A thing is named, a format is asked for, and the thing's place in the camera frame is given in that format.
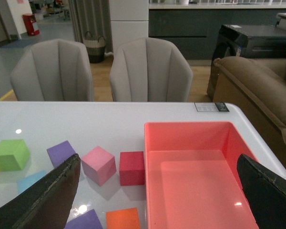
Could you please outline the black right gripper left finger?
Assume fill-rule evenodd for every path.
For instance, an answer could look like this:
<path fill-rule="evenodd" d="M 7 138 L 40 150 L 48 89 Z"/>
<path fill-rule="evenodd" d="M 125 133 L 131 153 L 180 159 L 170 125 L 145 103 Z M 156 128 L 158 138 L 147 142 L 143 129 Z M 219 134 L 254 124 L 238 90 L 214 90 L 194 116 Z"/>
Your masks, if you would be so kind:
<path fill-rule="evenodd" d="M 0 229 L 62 229 L 77 193 L 81 160 L 74 154 L 0 207 Z"/>

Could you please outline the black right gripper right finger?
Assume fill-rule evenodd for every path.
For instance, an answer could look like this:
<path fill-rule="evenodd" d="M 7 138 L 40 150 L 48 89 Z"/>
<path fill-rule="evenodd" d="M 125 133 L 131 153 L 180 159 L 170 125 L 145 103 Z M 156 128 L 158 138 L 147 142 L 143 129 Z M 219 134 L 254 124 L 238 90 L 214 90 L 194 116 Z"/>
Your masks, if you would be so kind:
<path fill-rule="evenodd" d="M 286 229 L 286 180 L 241 154 L 237 172 L 260 229 Z"/>

